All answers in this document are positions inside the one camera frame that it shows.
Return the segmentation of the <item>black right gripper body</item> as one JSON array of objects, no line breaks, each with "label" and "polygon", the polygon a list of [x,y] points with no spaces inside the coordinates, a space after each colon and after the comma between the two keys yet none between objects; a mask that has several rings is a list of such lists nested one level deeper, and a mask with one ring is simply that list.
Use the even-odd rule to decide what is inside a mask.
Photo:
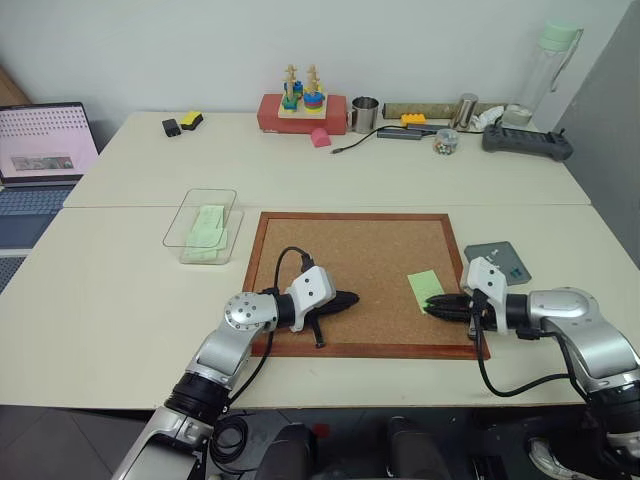
[{"label": "black right gripper body", "polygon": [[477,341],[482,336],[482,318],[484,312],[484,293],[479,289],[474,289],[468,302],[469,308],[469,329],[468,337]]}]

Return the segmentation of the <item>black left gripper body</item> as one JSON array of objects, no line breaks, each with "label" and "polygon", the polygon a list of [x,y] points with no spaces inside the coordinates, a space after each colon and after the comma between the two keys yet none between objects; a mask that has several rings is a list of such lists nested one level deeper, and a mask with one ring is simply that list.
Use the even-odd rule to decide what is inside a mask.
[{"label": "black left gripper body", "polygon": [[333,315],[340,311],[340,302],[337,298],[327,302],[322,306],[317,306],[308,311],[304,316],[304,325],[311,326],[318,323],[321,317]]}]

